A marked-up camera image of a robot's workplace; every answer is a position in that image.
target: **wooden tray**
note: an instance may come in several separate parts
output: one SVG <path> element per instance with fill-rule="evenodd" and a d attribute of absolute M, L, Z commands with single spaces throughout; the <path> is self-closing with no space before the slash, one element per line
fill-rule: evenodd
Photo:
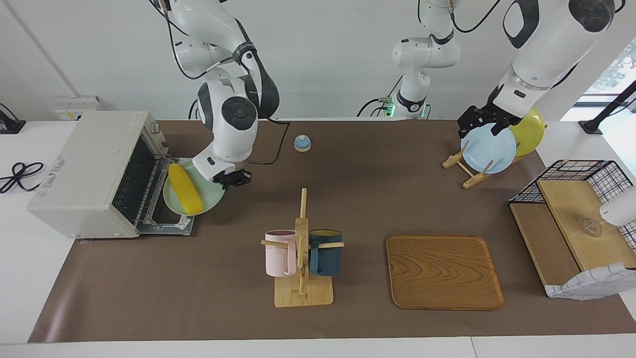
<path fill-rule="evenodd" d="M 479 236 L 393 235 L 387 255 L 393 301 L 400 308 L 492 311 L 504 304 Z"/>

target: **pink mug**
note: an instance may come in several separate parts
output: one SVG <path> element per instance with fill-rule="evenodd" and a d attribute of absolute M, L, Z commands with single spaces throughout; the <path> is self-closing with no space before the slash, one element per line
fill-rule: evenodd
<path fill-rule="evenodd" d="M 296 232 L 293 230 L 273 230 L 265 233 L 267 241 L 287 243 L 288 248 L 265 245 L 265 272 L 274 277 L 296 274 Z"/>

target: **green light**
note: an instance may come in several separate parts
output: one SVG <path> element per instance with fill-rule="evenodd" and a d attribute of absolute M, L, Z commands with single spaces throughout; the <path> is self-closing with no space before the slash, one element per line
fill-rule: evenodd
<path fill-rule="evenodd" d="M 422 111 L 422 114 L 420 114 L 420 118 L 421 119 L 427 119 L 429 118 L 429 113 L 431 112 L 431 106 L 429 106 L 428 104 L 424 106 L 424 110 Z"/>
<path fill-rule="evenodd" d="M 387 110 L 387 117 L 393 117 L 393 114 L 396 111 L 396 105 L 395 103 L 391 103 L 391 107 L 389 107 L 389 109 Z"/>

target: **wooden shelf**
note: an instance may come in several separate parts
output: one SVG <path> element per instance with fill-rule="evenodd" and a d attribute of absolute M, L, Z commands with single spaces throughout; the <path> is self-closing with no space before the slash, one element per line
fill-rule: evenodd
<path fill-rule="evenodd" d="M 581 270 L 545 204 L 511 204 L 534 266 L 544 285 L 563 285 Z"/>
<path fill-rule="evenodd" d="M 617 228 L 605 226 L 599 238 L 583 231 L 581 220 L 600 218 L 602 204 L 588 182 L 539 180 L 539 190 L 581 271 L 616 262 L 636 267 L 636 254 Z"/>

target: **toaster oven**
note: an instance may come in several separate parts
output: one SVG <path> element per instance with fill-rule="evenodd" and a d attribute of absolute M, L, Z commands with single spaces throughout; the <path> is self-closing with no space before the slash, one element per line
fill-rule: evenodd
<path fill-rule="evenodd" d="M 86 112 L 27 210 L 69 238 L 189 235 L 194 217 L 153 219 L 168 165 L 178 160 L 150 112 Z"/>

